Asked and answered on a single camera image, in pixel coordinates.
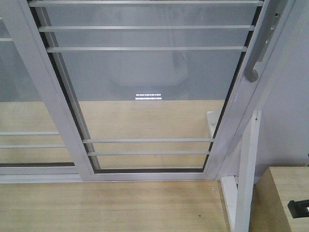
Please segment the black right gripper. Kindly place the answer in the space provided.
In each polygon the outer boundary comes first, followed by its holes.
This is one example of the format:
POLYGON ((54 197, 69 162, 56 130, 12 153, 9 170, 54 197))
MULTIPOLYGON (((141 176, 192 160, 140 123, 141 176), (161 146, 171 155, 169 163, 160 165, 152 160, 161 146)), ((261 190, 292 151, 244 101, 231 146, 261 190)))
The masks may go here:
POLYGON ((291 200, 287 206, 293 218, 309 217, 309 200, 291 200))

